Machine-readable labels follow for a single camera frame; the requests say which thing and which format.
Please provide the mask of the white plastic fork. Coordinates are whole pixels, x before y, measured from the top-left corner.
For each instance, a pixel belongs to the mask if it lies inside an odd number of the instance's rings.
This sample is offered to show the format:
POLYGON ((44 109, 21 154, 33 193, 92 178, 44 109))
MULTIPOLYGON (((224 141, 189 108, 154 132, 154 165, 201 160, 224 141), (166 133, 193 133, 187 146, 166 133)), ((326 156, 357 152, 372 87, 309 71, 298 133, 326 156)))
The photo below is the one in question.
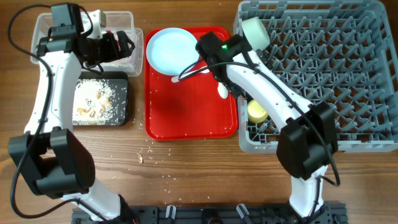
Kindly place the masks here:
POLYGON ((174 77, 171 78, 171 82, 172 83, 177 83, 180 80, 183 80, 185 78, 189 78, 189 77, 193 76, 193 74, 196 73, 196 72, 197 72, 197 70, 194 70, 194 71, 191 71, 191 72, 187 72, 187 73, 183 73, 181 75, 174 76, 174 77))

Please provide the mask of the yellow cup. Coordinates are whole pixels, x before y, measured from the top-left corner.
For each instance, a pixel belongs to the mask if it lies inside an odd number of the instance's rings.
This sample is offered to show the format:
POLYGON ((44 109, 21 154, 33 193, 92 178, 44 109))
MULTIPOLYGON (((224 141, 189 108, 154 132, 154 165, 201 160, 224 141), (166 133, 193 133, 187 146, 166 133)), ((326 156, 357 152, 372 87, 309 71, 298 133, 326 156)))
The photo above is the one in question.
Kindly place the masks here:
POLYGON ((268 118, 268 113, 256 100, 248 103, 248 120, 252 123, 262 123, 268 118))

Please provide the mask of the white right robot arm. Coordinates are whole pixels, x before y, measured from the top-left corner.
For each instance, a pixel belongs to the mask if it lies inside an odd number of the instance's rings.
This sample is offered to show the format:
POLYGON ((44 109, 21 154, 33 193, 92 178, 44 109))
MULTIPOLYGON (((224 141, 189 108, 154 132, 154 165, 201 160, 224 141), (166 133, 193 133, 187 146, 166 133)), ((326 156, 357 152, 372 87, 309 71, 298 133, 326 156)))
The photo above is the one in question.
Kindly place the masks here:
POLYGON ((339 186, 333 154, 338 150, 335 115, 328 103, 313 104, 281 81, 261 55, 268 41, 257 44, 241 35, 227 40, 214 32, 195 46, 216 81, 231 93, 242 89, 269 114, 279 130, 277 158, 290 174, 290 207, 309 223, 323 206, 322 185, 339 186))

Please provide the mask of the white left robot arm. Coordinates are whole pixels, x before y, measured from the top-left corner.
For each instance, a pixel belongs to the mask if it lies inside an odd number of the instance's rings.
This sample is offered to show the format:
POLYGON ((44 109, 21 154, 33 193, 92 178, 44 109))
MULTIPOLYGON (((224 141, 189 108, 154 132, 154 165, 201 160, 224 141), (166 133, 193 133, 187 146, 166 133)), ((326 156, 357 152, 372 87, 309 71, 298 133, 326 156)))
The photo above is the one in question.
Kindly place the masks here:
POLYGON ((31 192, 57 199, 60 206, 74 203, 99 223, 138 223, 124 198, 95 176, 91 154, 73 133, 73 100, 82 70, 99 73, 102 63, 129 57, 134 42, 124 31, 102 32, 102 11, 87 15, 75 3, 51 6, 53 26, 41 38, 31 57, 40 65, 32 115, 22 136, 9 140, 8 151, 17 169, 11 184, 11 207, 16 203, 17 181, 22 177, 31 192))

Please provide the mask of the white plastic spoon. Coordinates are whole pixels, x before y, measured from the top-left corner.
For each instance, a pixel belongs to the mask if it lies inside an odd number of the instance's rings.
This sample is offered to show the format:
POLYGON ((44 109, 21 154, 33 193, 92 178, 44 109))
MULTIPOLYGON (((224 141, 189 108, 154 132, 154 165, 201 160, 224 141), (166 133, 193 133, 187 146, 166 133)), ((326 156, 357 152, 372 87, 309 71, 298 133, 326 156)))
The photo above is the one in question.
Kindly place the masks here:
POLYGON ((229 91, 225 87, 225 85, 222 84, 221 82, 218 83, 217 91, 218 91, 218 94, 220 95, 220 97, 222 99, 224 99, 224 100, 227 99, 227 97, 229 95, 229 91))

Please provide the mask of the green bowl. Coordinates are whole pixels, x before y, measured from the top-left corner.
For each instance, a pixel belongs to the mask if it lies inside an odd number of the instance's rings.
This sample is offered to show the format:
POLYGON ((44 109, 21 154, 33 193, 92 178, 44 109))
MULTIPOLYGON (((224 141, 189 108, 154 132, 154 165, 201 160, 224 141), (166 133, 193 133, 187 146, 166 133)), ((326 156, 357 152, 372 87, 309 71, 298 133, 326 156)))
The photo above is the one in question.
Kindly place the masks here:
POLYGON ((242 21, 243 34, 253 50, 265 50, 270 45, 270 37, 258 17, 242 21))

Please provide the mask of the light blue plate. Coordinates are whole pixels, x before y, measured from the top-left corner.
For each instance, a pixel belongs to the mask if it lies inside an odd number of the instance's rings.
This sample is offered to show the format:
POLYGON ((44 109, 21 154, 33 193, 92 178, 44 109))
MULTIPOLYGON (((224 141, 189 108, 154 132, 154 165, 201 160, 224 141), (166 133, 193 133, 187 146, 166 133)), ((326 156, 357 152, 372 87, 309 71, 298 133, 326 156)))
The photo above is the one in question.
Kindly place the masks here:
POLYGON ((197 39, 182 28, 166 28, 156 32, 148 41, 146 57, 157 72, 176 76, 186 68, 192 68, 199 60, 195 50, 197 39))

